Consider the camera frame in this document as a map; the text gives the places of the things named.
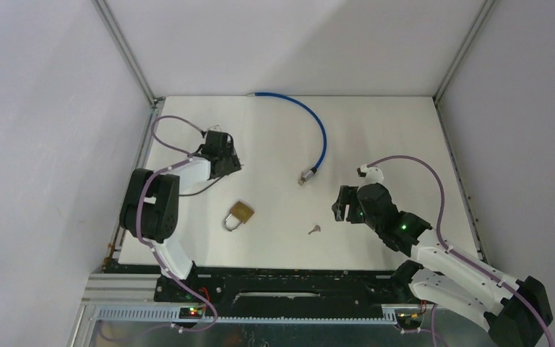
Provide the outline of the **brass padlock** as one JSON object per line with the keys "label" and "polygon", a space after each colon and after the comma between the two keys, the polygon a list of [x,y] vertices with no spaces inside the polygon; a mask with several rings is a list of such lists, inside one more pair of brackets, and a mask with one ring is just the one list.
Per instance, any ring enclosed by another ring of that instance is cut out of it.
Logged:
{"label": "brass padlock", "polygon": [[223,219],[223,228],[234,232],[245,225],[254,215],[254,209],[242,201],[236,202]]}

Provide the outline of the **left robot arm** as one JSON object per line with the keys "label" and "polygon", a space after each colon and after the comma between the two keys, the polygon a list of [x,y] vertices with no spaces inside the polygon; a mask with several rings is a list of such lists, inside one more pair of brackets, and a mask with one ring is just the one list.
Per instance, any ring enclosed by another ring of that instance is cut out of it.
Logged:
{"label": "left robot arm", "polygon": [[156,171],[133,170],[119,213],[119,226],[149,247],[165,276],[175,278],[171,290],[182,301],[197,297],[199,281],[190,276],[194,261],[174,236],[180,193],[241,170],[229,133],[208,130],[204,139],[192,156],[181,162]]}

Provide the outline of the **black cable lock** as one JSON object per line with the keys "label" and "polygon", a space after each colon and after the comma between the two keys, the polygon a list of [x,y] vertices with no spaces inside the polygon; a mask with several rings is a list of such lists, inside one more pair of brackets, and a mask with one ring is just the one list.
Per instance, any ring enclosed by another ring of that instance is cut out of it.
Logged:
{"label": "black cable lock", "polygon": [[211,183],[209,183],[207,186],[205,186],[204,188],[196,191],[196,192],[192,192],[192,193],[186,193],[186,194],[180,194],[179,197],[194,197],[197,196],[199,194],[202,194],[203,192],[206,192],[208,189],[210,189],[211,187],[213,187],[216,183],[218,183],[219,181],[222,180],[223,177],[220,177],[218,179],[214,179]]}

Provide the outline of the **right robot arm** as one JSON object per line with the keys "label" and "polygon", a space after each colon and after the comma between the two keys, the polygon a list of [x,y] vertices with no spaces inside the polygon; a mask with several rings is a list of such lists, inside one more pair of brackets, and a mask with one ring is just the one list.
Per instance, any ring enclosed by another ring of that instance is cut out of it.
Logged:
{"label": "right robot arm", "polygon": [[430,223],[398,210],[379,183],[343,185],[331,210],[337,221],[368,226],[407,257],[395,271],[392,295],[430,301],[476,323],[497,346],[536,346],[553,315],[544,285],[521,280],[440,237]]}

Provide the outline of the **padlock key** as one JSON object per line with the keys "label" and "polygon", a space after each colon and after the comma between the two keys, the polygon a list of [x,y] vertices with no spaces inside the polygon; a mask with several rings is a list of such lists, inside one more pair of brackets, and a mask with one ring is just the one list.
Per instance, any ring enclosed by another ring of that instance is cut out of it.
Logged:
{"label": "padlock key", "polygon": [[319,225],[315,225],[313,229],[308,232],[308,235],[311,235],[313,233],[320,232],[320,231],[321,231],[321,227]]}

